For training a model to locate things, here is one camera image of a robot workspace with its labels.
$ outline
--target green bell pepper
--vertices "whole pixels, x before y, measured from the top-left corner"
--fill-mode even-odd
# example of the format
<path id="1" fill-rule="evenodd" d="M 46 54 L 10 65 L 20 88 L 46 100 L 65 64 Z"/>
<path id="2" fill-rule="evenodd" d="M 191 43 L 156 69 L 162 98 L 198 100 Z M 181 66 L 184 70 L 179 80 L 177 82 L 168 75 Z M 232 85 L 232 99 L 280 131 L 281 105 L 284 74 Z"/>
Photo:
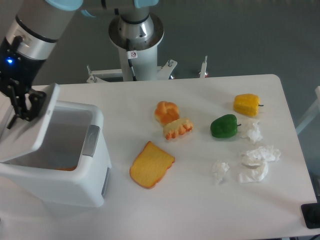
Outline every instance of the green bell pepper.
<path id="1" fill-rule="evenodd" d="M 233 114 L 227 114 L 217 118 L 211 123 L 210 130 L 215 138 L 231 138 L 238 132 L 237 117 Z"/>

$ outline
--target trash bin lid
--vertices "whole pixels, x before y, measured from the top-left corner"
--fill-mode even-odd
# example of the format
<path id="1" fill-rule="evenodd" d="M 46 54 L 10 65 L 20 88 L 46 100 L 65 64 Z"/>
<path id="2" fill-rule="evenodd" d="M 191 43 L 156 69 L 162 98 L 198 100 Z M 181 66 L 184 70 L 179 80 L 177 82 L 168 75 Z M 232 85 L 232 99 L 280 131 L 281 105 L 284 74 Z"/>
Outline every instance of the trash bin lid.
<path id="1" fill-rule="evenodd" d="M 11 129 L 7 129 L 15 111 L 9 99 L 0 108 L 0 163 L 34 152 L 42 145 L 60 86 L 53 83 L 41 91 L 46 93 L 46 99 L 39 116 L 32 121 L 17 118 Z"/>

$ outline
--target gray floor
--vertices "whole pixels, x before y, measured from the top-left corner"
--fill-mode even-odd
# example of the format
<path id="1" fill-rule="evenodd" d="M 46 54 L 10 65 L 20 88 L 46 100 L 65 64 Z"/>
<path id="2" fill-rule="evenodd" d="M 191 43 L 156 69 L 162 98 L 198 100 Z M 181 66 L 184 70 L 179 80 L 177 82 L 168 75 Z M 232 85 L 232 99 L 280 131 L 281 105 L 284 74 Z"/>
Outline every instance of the gray floor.
<path id="1" fill-rule="evenodd" d="M 0 0 L 0 39 L 21 2 Z M 197 77 L 208 55 L 211 77 L 279 76 L 295 123 L 316 100 L 319 0 L 160 0 L 152 12 L 162 19 L 165 29 L 158 64 L 176 60 L 176 78 Z M 119 69 L 117 50 L 108 37 L 113 17 L 76 14 L 34 84 L 85 83 L 87 64 L 91 70 Z M 299 135 L 311 177 L 320 176 L 319 122 L 320 115 Z"/>

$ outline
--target blue led light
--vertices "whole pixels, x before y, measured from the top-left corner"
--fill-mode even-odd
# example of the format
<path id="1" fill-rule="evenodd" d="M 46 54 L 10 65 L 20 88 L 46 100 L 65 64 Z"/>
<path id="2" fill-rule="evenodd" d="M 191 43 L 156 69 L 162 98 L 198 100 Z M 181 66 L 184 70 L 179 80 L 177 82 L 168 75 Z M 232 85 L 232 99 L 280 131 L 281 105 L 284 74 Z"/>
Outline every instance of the blue led light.
<path id="1" fill-rule="evenodd" d="M 12 64 L 14 61 L 13 61 L 11 58 L 7 58 L 7 59 L 6 59 L 6 62 L 7 62 L 8 64 Z"/>

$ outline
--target white paper tissue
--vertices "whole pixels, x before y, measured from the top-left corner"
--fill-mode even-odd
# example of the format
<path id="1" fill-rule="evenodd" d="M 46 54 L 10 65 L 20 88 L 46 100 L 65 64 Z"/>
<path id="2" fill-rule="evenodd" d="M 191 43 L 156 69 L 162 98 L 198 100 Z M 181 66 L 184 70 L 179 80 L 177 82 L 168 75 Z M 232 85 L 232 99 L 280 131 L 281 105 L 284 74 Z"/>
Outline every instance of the white paper tissue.
<path id="1" fill-rule="evenodd" d="M 241 126 L 239 127 L 241 138 L 249 138 L 252 144 L 259 142 L 263 138 L 259 128 L 259 120 L 249 118 L 242 121 L 243 122 L 241 122 Z"/>
<path id="2" fill-rule="evenodd" d="M 273 145 L 260 146 L 255 150 L 241 153 L 241 163 L 250 167 L 261 166 L 263 162 L 278 161 L 280 155 L 280 150 Z"/>
<path id="3" fill-rule="evenodd" d="M 222 162 L 220 160 L 217 160 L 213 165 L 211 172 L 216 174 L 216 179 L 220 183 L 223 179 L 223 177 L 226 175 L 226 172 L 229 170 L 229 164 L 226 162 Z"/>
<path id="4" fill-rule="evenodd" d="M 237 181 L 241 184 L 260 182 L 268 173 L 268 163 L 263 162 L 261 166 L 251 169 L 245 169 L 242 171 L 237 178 Z"/>

